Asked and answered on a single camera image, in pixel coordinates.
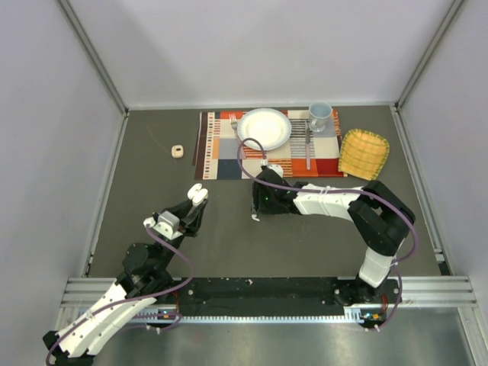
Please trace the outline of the white earbud charging case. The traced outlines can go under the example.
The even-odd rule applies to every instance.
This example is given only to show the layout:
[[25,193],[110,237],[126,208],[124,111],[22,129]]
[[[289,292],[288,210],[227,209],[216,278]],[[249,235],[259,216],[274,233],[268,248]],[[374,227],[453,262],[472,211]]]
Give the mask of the white earbud charging case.
[[188,190],[187,197],[192,205],[197,207],[208,199],[208,190],[201,183],[197,183]]

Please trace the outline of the beige earbud charging case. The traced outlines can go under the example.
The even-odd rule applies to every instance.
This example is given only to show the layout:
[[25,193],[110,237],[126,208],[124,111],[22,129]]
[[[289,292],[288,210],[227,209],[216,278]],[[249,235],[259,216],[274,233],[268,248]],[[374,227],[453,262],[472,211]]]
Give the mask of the beige earbud charging case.
[[181,159],[185,154],[184,147],[182,145],[174,145],[171,148],[171,154],[174,159]]

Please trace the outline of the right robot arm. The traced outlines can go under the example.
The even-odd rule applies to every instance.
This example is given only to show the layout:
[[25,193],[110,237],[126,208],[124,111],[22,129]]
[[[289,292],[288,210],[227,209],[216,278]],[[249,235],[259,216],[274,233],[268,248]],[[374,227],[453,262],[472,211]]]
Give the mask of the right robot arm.
[[354,297],[371,302],[384,292],[384,282],[397,252],[412,231],[415,214],[382,182],[363,187],[320,187],[299,181],[289,185],[276,165],[265,166],[252,183],[252,214],[321,215],[355,225],[367,246],[364,261],[351,290],[335,289],[343,303]]

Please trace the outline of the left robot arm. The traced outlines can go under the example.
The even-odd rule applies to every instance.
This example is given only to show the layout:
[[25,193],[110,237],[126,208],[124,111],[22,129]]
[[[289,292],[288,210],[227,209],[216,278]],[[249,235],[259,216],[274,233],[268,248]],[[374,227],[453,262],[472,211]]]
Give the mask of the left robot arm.
[[107,341],[140,311],[167,301],[192,281],[192,276],[173,280],[167,266],[174,256],[191,263],[179,247],[184,238],[197,235],[207,196],[207,190],[203,190],[144,220],[144,228],[154,242],[131,245],[123,271],[100,299],[66,328],[45,334],[46,364],[91,365]]

